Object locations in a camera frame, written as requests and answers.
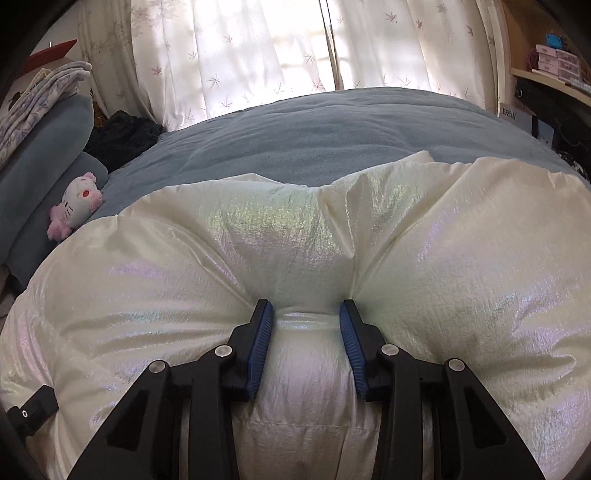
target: wooden shelf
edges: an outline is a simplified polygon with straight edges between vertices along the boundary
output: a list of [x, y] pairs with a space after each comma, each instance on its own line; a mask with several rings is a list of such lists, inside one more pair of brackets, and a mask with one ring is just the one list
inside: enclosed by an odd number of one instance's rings
[[559, 90], [562, 93], [565, 93], [573, 98], [576, 98], [579, 102], [584, 103], [588, 107], [591, 107], [591, 97], [585, 95], [583, 92], [579, 92], [578, 90], [571, 88], [565, 85], [558, 80], [554, 80], [553, 78], [547, 77], [546, 75], [540, 75], [539, 73], [531, 73], [526, 72], [525, 70], [520, 69], [511, 69], [511, 74], [516, 77], [522, 77], [528, 80], [532, 80], [537, 83], [541, 83], [542, 85], [546, 85], [551, 87], [555, 90]]

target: bed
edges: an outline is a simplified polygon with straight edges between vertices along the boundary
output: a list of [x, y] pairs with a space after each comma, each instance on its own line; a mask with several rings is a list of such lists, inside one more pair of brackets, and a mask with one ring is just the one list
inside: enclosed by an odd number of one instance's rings
[[[42, 383], [55, 387], [61, 410], [29, 448], [48, 478], [64, 479], [147, 362], [195, 358], [268, 296], [285, 328], [258, 404], [235, 412], [242, 477], [368, 478], [378, 410], [355, 400], [334, 330], [336, 299], [352, 294], [414, 355], [465, 357], [547, 478], [563, 480], [591, 442], [591, 265], [577, 250], [590, 190], [525, 132], [463, 100], [407, 89], [284, 100], [164, 134], [111, 174], [104, 205], [17, 300], [0, 336], [0, 400], [7, 409]], [[467, 206], [469, 215], [444, 221]], [[337, 226], [338, 248], [318, 218]], [[511, 221], [496, 226], [499, 218]], [[432, 264], [435, 244], [445, 247]], [[389, 257], [393, 245], [405, 246]], [[364, 268], [379, 273], [351, 273]], [[504, 319], [498, 330], [491, 318]], [[322, 371], [334, 388], [314, 394]]]
[[90, 220], [115, 215], [168, 185], [256, 173], [319, 187], [421, 150], [445, 163], [519, 158], [573, 173], [533, 137], [469, 102], [419, 90], [355, 89], [276, 102], [164, 134], [111, 174], [102, 190], [105, 204]]

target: blue blanket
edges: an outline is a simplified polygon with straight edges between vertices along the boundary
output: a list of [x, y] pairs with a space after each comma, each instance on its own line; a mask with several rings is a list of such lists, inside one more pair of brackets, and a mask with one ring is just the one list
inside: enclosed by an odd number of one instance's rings
[[168, 185], [258, 173], [308, 187], [428, 150], [436, 161], [520, 158], [574, 174], [532, 136], [469, 102], [419, 90], [320, 93], [230, 113], [160, 136], [113, 172], [91, 219]]

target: patterned fabric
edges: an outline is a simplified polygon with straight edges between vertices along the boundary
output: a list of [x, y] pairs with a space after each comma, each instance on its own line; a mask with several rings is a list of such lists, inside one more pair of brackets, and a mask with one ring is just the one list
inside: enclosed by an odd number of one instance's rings
[[496, 114], [492, 0], [327, 0], [345, 89], [405, 87]]
[[176, 130], [289, 97], [402, 86], [496, 114], [500, 0], [131, 0], [143, 96]]
[[78, 43], [83, 60], [92, 63], [93, 99], [110, 117], [118, 110], [154, 120], [139, 91], [131, 45], [131, 0], [80, 0]]
[[55, 70], [42, 69], [27, 90], [0, 120], [0, 170], [37, 122], [59, 100], [78, 92], [79, 83], [90, 75], [92, 66], [73, 61]]
[[131, 0], [140, 88], [167, 130], [334, 90], [318, 0]]

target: metal rivet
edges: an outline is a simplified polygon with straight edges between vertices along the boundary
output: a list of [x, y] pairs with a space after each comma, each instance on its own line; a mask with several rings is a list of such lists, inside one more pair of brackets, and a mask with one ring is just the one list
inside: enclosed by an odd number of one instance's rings
[[461, 372], [466, 366], [459, 358], [452, 358], [448, 365], [454, 372]]
[[162, 360], [154, 360], [148, 368], [153, 374], [159, 374], [166, 368], [166, 364]]
[[232, 347], [229, 345], [220, 345], [216, 348], [215, 353], [217, 356], [228, 356], [232, 353]]
[[391, 344], [391, 343], [386, 343], [385, 345], [382, 345], [382, 353], [384, 355], [388, 355], [388, 356], [398, 355], [399, 351], [400, 350], [398, 349], [398, 347], [396, 345]]

